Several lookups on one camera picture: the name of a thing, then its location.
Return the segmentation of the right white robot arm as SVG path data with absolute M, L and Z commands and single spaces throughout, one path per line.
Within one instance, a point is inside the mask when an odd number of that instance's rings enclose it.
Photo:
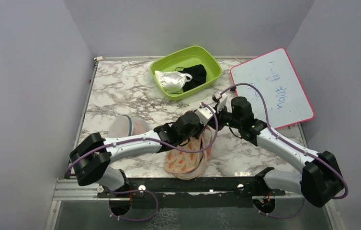
M 338 162 L 331 152 L 318 153 L 268 127 L 266 122 L 254 118 L 251 104 L 245 97 L 231 100 L 231 112 L 227 110 L 225 95 L 213 96 L 213 100 L 219 129 L 238 130 L 238 138 L 274 153 L 296 169 L 296 172 L 262 171 L 259 179 L 254 181 L 254 190 L 258 194 L 281 189 L 301 194 L 313 206 L 322 207 L 329 200 L 337 199 L 341 191 L 348 193 Z

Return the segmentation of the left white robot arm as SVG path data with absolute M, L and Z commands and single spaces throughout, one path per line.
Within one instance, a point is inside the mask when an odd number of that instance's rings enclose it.
M 101 183 L 118 197 L 128 190 L 125 173 L 111 169 L 110 164 L 147 153 L 179 149 L 181 144 L 203 132 L 207 124 L 216 121 L 216 113 L 208 109 L 186 112 L 175 122 L 166 123 L 148 132 L 122 138 L 103 138 L 99 132 L 87 136 L 70 153 L 71 164 L 80 186 Z

